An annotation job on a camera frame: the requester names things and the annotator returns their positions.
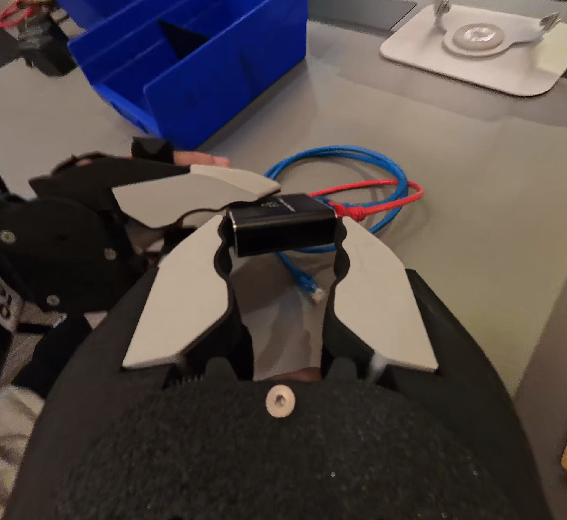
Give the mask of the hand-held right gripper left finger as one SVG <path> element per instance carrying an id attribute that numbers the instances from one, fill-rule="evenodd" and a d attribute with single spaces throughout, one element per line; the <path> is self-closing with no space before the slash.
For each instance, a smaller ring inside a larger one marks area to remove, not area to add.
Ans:
<path id="1" fill-rule="evenodd" d="M 253 378 L 253 346 L 230 282 L 232 224 L 216 215 L 159 264 L 122 366 L 175 365 L 203 375 L 217 357 Z"/>

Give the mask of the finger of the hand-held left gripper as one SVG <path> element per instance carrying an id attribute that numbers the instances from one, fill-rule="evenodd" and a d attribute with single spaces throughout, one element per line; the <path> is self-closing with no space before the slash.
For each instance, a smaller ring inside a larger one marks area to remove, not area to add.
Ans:
<path id="1" fill-rule="evenodd" d="M 119 209 L 148 228 L 162 228 L 188 214 L 216 212 L 256 197 L 225 182 L 198 174 L 181 174 L 112 188 Z"/>
<path id="2" fill-rule="evenodd" d="M 241 169 L 196 164 L 190 166 L 190 173 L 225 182 L 256 197 L 267 197 L 281 191 L 281 185 L 277 181 Z"/>

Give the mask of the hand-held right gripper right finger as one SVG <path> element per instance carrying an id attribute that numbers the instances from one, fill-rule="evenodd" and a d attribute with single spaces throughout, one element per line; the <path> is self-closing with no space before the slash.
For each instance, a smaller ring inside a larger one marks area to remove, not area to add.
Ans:
<path id="1" fill-rule="evenodd" d="M 352 362 L 365 381 L 376 381 L 387 367 L 435 373 L 439 364 L 401 260 L 350 218 L 337 221 L 335 247 L 323 374 L 338 359 Z"/>

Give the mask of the black ethernet port adapter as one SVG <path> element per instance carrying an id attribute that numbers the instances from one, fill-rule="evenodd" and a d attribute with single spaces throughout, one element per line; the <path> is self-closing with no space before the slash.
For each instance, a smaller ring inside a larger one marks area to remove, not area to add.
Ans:
<path id="1" fill-rule="evenodd" d="M 304 193 L 272 195 L 227 209 L 231 245 L 239 258 L 330 245 L 337 214 Z"/>

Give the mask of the person's left hand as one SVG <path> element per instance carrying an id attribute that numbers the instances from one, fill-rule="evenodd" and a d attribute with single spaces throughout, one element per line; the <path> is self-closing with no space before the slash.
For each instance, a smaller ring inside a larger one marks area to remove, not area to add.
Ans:
<path id="1" fill-rule="evenodd" d="M 208 155 L 200 152 L 174 151 L 173 158 L 174 164 L 181 167 L 204 165 L 219 168 L 231 168 L 231 162 L 228 158 Z"/>

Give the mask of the small black bin divider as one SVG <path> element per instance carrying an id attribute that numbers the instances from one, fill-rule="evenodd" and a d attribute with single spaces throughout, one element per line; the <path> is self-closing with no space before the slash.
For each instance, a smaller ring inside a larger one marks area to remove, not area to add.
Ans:
<path id="1" fill-rule="evenodd" d="M 162 19 L 158 19 L 157 23 L 179 61 L 185 59 L 210 40 L 208 35 L 183 28 Z"/>

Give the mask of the person's white garment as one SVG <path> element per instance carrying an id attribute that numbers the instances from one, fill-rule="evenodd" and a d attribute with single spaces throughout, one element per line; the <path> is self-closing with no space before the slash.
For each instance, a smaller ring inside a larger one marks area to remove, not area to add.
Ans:
<path id="1" fill-rule="evenodd" d="M 14 488 L 44 399 L 31 389 L 1 388 L 1 514 Z"/>

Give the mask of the black board on white stand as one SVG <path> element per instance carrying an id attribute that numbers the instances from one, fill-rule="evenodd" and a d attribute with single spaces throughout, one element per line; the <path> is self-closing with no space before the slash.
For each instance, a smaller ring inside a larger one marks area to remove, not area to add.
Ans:
<path id="1" fill-rule="evenodd" d="M 516 97 L 534 97 L 566 71 L 561 13 L 541 19 L 431 0 L 380 47 L 392 62 Z"/>

